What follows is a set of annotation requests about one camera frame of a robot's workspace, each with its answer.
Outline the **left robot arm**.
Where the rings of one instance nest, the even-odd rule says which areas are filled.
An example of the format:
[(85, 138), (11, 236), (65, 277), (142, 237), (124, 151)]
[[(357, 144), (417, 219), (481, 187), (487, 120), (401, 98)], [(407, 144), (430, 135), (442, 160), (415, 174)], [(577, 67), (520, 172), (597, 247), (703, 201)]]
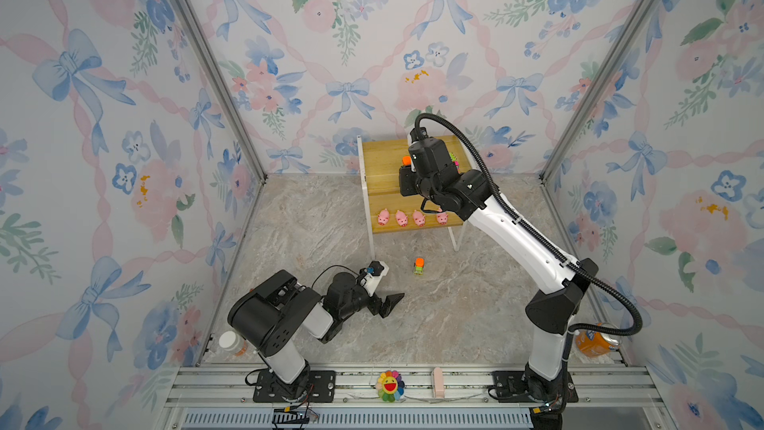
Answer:
[(403, 293), (379, 296), (377, 289), (389, 267), (373, 261), (357, 272), (337, 266), (323, 293), (302, 284), (286, 270), (252, 288), (231, 308), (228, 325), (254, 350), (282, 386), (308, 381), (310, 364), (300, 354), (292, 338), (306, 330), (327, 344), (356, 313), (368, 310), (387, 318), (405, 298)]

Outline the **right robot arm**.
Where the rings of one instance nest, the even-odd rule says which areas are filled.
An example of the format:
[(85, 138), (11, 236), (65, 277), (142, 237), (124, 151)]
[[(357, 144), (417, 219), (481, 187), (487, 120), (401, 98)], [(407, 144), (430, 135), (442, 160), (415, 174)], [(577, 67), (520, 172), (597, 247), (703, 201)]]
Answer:
[(412, 139), (408, 154), (409, 162), (399, 171), (401, 194), (418, 194), (485, 233), (536, 286), (525, 306), (533, 325), (532, 346), (515, 396), (549, 403), (563, 398), (568, 391), (568, 328), (599, 267), (559, 249), (509, 204), (487, 173), (460, 171), (443, 139)]

